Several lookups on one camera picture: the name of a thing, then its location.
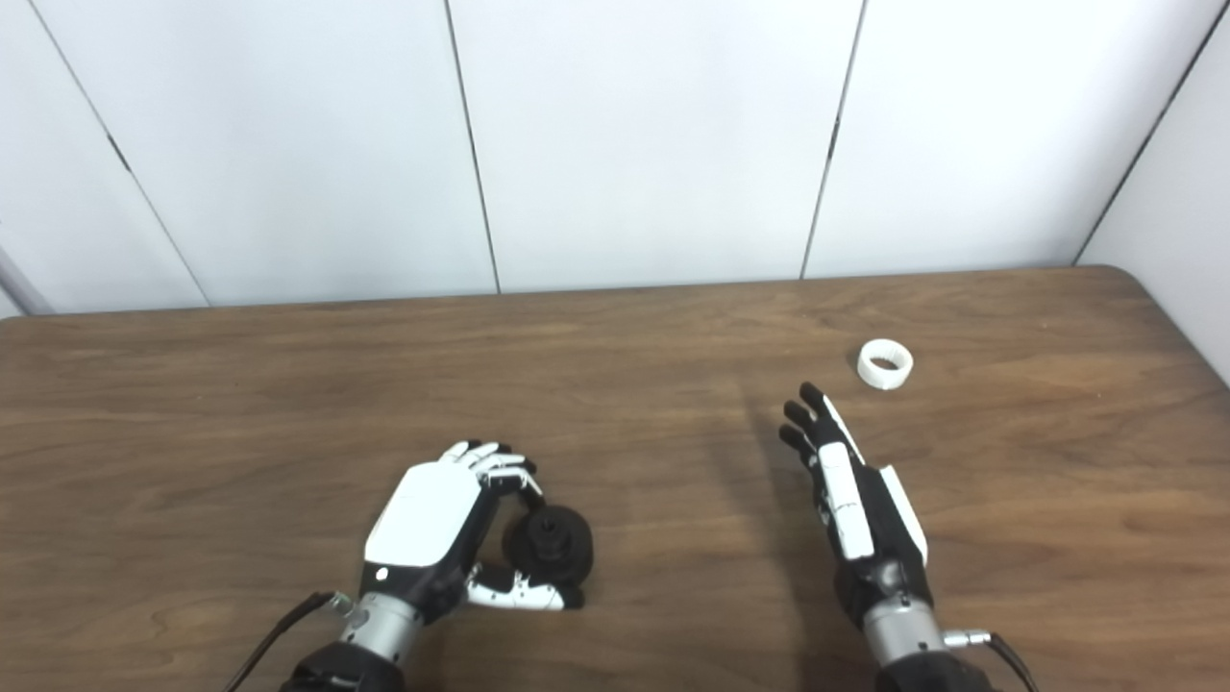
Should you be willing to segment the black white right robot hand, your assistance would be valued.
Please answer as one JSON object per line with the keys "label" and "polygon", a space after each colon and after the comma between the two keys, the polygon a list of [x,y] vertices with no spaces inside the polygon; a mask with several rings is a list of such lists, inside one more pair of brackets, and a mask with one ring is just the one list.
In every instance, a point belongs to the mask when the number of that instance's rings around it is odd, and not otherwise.
{"label": "black white right robot hand", "polygon": [[813,483],[815,513],[836,560],[838,602],[856,627],[883,602],[934,606],[927,540],[893,467],[867,465],[831,399],[814,383],[784,404],[779,436]]}

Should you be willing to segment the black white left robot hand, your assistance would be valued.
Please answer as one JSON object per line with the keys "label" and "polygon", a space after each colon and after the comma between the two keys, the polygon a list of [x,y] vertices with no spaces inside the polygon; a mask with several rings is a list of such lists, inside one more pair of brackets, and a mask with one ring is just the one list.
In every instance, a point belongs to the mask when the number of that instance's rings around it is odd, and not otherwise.
{"label": "black white left robot hand", "polygon": [[390,596],[433,624],[467,602],[518,610],[584,608],[590,529],[549,503],[526,456],[462,439],[413,465],[363,549],[360,596]]}

